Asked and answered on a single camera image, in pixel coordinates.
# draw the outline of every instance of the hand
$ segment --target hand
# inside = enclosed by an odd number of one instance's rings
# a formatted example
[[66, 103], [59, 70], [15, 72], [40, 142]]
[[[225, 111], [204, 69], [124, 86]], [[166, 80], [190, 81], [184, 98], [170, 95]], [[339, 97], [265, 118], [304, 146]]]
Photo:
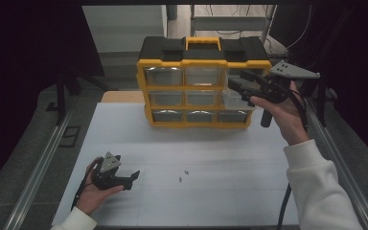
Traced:
[[[87, 168], [86, 172], [88, 173], [89, 169], [96, 164], [95, 159]], [[80, 195], [79, 202], [77, 204], [77, 208], [83, 211], [86, 215], [90, 216], [95, 210], [97, 210], [103, 201], [114, 194], [121, 192], [124, 189], [123, 185], [112, 187], [107, 190], [100, 190], [92, 183], [92, 174], [95, 170], [92, 170], [86, 178], [85, 187]]]
[[[291, 82], [290, 89], [297, 92], [295, 82]], [[283, 103], [271, 103], [265, 99], [251, 97], [250, 102], [269, 111], [280, 128], [283, 138], [289, 145], [296, 145], [309, 141], [310, 137], [304, 130], [298, 110], [290, 99]]]

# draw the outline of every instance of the storage organizer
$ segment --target storage organizer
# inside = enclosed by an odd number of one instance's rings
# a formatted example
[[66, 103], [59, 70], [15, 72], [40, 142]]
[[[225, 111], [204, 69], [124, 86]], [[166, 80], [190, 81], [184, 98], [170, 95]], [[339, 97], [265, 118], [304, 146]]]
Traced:
[[153, 127], [248, 127], [254, 107], [227, 80], [241, 81], [241, 69], [265, 76], [270, 68], [258, 37], [148, 36], [137, 81]]

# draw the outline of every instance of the person's left hand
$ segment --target person's left hand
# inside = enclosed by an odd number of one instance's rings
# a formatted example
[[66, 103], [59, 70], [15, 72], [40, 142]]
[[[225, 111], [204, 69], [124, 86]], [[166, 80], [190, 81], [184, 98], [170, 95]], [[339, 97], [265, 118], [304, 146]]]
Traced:
[[[97, 159], [95, 159], [86, 169], [88, 170], [96, 164]], [[107, 190], [100, 190], [92, 183], [92, 174], [95, 169], [93, 169], [86, 178], [85, 187], [80, 195], [79, 202], [77, 203], [77, 208], [83, 211], [86, 215], [90, 216], [95, 210], [97, 210], [103, 201], [114, 194], [121, 192], [124, 189], [123, 185], [112, 187]]]

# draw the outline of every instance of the sleeve cuff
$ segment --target sleeve cuff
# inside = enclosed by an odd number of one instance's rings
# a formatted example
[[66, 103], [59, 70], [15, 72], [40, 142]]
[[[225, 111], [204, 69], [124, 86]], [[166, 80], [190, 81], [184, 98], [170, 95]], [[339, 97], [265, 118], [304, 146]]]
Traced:
[[327, 162], [319, 152], [314, 140], [285, 147], [284, 152], [291, 170], [303, 169]]
[[65, 229], [92, 230], [97, 222], [77, 207], [73, 208], [68, 218], [61, 224]]

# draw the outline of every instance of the white sleeve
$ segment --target white sleeve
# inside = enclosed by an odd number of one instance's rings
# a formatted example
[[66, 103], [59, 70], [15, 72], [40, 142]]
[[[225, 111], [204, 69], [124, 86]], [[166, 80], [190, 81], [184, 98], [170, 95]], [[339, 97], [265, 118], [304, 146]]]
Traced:
[[334, 162], [324, 159], [314, 140], [284, 149], [287, 178], [301, 229], [362, 229], [351, 200], [338, 183]]
[[97, 226], [95, 220], [74, 207], [67, 219], [63, 223], [53, 226], [51, 230], [92, 230], [95, 226]]

